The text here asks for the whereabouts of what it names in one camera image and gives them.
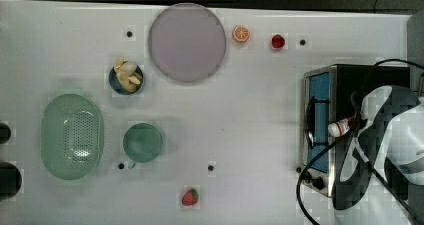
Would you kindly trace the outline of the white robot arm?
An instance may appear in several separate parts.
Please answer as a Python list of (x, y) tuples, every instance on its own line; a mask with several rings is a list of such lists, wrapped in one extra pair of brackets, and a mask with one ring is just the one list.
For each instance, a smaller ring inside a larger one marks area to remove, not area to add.
[(423, 101), (410, 89), (381, 86), (351, 96), (353, 136), (332, 188), (333, 206), (355, 206), (376, 176), (402, 206), (423, 214)]

